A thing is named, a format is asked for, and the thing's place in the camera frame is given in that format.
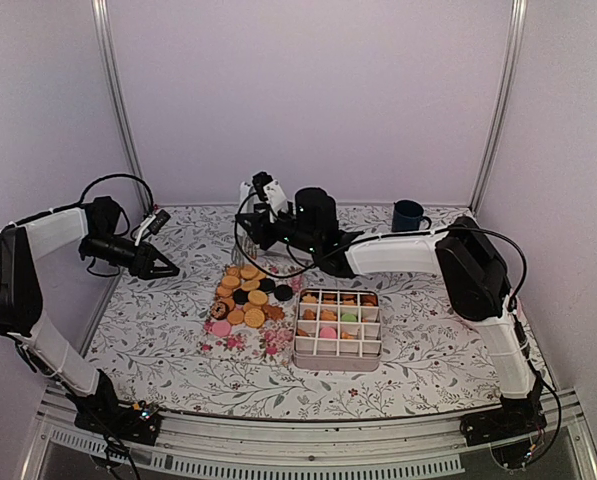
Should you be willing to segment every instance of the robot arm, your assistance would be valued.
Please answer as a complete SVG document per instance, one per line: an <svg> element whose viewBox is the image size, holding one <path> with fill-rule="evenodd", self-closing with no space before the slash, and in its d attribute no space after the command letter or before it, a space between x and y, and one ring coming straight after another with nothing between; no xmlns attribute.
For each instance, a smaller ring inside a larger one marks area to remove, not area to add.
<svg viewBox="0 0 597 480"><path fill-rule="evenodd" d="M541 381L528 363L527 338L510 305L507 265L473 219L461 217L436 231L345 232L338 225L335 201L320 188L298 191L292 204L277 182L262 172L253 179L251 195L258 203L250 202L236 221L264 250L285 243L310 253L324 272L343 278L378 272L442 276L454 311L481 335L500 380L502 408L463 418L469 444L544 428Z"/></svg>
<svg viewBox="0 0 597 480"><path fill-rule="evenodd" d="M115 234L120 213L115 201L101 197L90 204L42 212L0 232L0 335L16 342L32 370L39 369L68 389L78 408L76 426L98 433L112 429L121 438L153 444L160 418L145 404L137 409L120 406L109 378L85 361L51 322L35 269L41 258L80 241L83 260L106 260L141 279L177 275L178 267L153 245L140 241L136 246ZM155 234L168 218L161 210L143 224Z"/></svg>

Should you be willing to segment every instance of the floral cloth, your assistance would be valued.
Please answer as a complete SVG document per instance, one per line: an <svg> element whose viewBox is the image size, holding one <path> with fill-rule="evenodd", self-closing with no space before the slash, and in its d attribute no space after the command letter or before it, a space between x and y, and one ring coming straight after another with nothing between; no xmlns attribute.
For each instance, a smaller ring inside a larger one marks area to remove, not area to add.
<svg viewBox="0 0 597 480"><path fill-rule="evenodd" d="M177 207L154 243L181 268L177 278L125 275L91 344L88 360L111 377L126 400L234 417L350 419L412 416L497 402L497 379L480 337L457 317L442 279L385 273L340 280L310 271L301 287L375 290L383 323L380 367L370 373L306 371L291 363L295 298L286 318L226 338L211 334L208 309L231 263L232 207ZM468 214L428 208L438 227ZM388 231L391 207L339 207L342 228ZM263 255L286 271L285 256ZM534 364L546 373L524 318Z"/></svg>

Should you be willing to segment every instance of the white wall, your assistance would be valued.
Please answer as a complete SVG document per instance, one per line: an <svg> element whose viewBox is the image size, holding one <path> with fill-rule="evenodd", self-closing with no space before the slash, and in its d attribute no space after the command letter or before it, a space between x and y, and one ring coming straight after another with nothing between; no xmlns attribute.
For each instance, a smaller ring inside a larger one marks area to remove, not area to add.
<svg viewBox="0 0 597 480"><path fill-rule="evenodd" d="M123 170L91 2L0 1L0 228L73 202L90 180ZM95 192L136 212L131 185ZM77 245L43 260L39 276L47 311L77 343L105 281L85 273ZM20 466L43 385L0 337L0 480Z"/></svg>
<svg viewBox="0 0 597 480"><path fill-rule="evenodd" d="M145 176L174 204L267 170L292 196L467 205L511 4L109 2Z"/></svg>
<svg viewBox="0 0 597 480"><path fill-rule="evenodd" d="M525 249L523 303L597 446L597 2L529 2L479 218Z"/></svg>

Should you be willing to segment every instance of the green cookie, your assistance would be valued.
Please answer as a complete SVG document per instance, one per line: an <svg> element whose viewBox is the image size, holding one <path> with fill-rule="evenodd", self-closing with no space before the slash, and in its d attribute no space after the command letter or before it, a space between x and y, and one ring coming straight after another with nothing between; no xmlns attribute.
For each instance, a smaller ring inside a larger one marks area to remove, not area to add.
<svg viewBox="0 0 597 480"><path fill-rule="evenodd" d="M358 318L353 313L343 313L340 317L341 322L357 322Z"/></svg>

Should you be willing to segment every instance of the white grid tray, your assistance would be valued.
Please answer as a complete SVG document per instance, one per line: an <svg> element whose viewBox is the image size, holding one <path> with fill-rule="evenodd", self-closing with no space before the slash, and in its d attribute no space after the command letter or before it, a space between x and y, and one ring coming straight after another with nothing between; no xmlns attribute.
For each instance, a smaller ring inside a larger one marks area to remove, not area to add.
<svg viewBox="0 0 597 480"><path fill-rule="evenodd" d="M306 303L307 295L316 297L316 303ZM367 297L374 299L376 306L363 305ZM344 299L353 299L355 305L344 304ZM308 311L315 319L306 319ZM332 312L335 319L324 319L326 312ZM346 313L355 315L357 321L343 322ZM320 332L330 327L336 331L336 338L322 338ZM302 330L309 336L296 333L294 340L294 363L308 370L331 370L345 372L370 372L378 368L382 353L382 329L378 295L371 291L305 289L300 292L297 309L296 332Z"/></svg>

